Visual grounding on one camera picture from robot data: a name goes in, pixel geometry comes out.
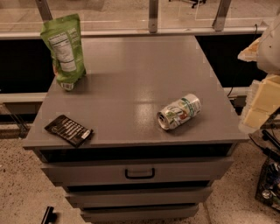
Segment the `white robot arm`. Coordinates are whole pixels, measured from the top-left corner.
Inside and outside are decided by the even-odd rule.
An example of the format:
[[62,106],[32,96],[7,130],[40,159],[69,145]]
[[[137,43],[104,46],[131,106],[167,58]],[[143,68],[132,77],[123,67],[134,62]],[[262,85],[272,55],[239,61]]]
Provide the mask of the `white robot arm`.
[[280,13],[263,32],[238,55],[239,60],[255,61],[267,76],[253,80],[241,112],[239,129],[248,134],[259,130],[280,108]]

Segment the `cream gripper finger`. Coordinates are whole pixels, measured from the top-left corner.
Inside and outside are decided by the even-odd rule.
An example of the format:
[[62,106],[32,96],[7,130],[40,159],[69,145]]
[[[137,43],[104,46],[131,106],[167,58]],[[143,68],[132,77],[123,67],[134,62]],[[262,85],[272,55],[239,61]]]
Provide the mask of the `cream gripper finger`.
[[260,39],[257,38],[248,47],[240,51],[240,53],[237,56],[237,59],[246,62],[257,61],[259,43]]
[[241,112],[239,130],[249,134],[259,130],[280,108],[280,76],[268,74],[263,80],[253,80]]

